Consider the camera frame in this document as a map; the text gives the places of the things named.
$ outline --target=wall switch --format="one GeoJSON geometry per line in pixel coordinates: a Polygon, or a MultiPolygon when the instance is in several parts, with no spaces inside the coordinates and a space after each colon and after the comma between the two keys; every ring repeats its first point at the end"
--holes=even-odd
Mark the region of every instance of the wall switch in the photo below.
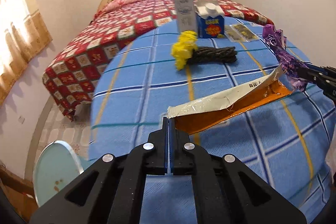
{"type": "Polygon", "coordinates": [[[19,118],[17,119],[21,124],[23,124],[23,122],[25,121],[25,117],[23,116],[19,116],[19,118]]]}

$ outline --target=pillow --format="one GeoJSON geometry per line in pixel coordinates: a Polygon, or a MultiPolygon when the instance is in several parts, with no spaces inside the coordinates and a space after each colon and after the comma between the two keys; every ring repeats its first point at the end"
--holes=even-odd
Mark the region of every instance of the pillow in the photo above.
{"type": "Polygon", "coordinates": [[[108,3],[104,8],[103,12],[110,12],[116,9],[121,8],[122,6],[129,4],[129,3],[134,3],[138,2],[141,0],[112,0],[110,3],[108,3]]]}

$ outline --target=yellow flower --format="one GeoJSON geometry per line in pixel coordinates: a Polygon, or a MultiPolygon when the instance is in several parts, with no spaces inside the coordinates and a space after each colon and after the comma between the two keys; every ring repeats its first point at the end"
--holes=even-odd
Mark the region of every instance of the yellow flower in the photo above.
{"type": "Polygon", "coordinates": [[[197,34],[194,31],[185,31],[180,34],[177,42],[171,48],[171,55],[175,58],[177,70],[184,68],[187,59],[193,55],[193,50],[197,50],[197,34]]]}

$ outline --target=blue carton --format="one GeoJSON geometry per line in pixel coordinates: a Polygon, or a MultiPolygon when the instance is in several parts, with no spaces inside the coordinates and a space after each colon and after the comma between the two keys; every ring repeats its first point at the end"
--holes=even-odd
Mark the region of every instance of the blue carton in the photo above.
{"type": "Polygon", "coordinates": [[[198,35],[200,38],[223,38],[224,12],[216,0],[199,0],[196,3],[198,35]]]}

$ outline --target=purple snack bag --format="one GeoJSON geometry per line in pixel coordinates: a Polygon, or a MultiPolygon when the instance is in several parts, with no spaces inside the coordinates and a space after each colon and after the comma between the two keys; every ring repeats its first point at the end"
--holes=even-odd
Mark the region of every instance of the purple snack bag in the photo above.
{"type": "Polygon", "coordinates": [[[262,37],[274,52],[282,70],[286,73],[290,84],[299,91],[306,90],[308,81],[298,77],[298,68],[308,68],[303,62],[286,52],[287,39],[282,30],[275,30],[274,25],[265,25],[262,31],[262,37]]]}

